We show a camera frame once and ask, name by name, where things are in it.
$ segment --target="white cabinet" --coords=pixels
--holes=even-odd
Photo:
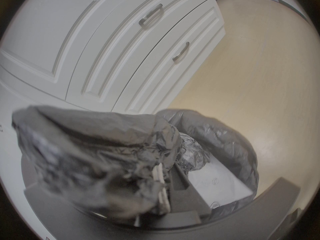
[[[208,0],[183,18],[150,52],[126,85],[113,112],[152,114],[166,108],[199,65],[208,43],[224,35],[223,19],[215,0]],[[201,56],[201,64],[206,56]]]
[[[177,22],[205,1],[122,2],[86,45],[71,78],[66,101],[89,110],[111,111],[154,46]]]
[[[0,65],[61,99],[94,31],[124,0],[27,0],[0,46]]]

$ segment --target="curved handle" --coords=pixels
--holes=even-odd
[[[141,20],[139,20],[139,25],[143,26],[143,23],[161,8],[162,8],[162,3],[158,4],[153,10],[149,11]]]
[[[183,48],[183,50],[181,52],[179,52],[179,54],[175,57],[172,58],[172,60],[175,62],[178,58],[181,57],[181,55],[188,49],[190,43],[186,42],[186,46]]]

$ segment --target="trash bag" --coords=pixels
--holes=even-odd
[[[249,197],[213,209],[211,220],[229,215],[254,199],[259,182],[257,155],[245,137],[217,119],[196,111],[166,109],[157,115],[177,127],[179,132],[194,138],[253,191]]]
[[[176,162],[182,171],[188,176],[189,172],[200,170],[210,161],[210,153],[189,135],[180,133],[182,139],[181,151],[176,158]]]
[[[30,106],[12,115],[38,183],[86,211],[130,219],[158,205],[164,178],[181,149],[176,127],[156,115],[123,115]]]

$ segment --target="metal handle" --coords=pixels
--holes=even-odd
[[[172,60],[175,62],[178,58],[181,57],[181,55],[188,49],[190,43],[186,42],[186,46],[183,48],[183,50],[175,57],[172,58]]]
[[[153,10],[149,11],[146,16],[144,16],[141,20],[139,20],[139,25],[143,26],[143,23],[149,19],[157,10],[160,10],[162,8],[162,3],[158,4]]]

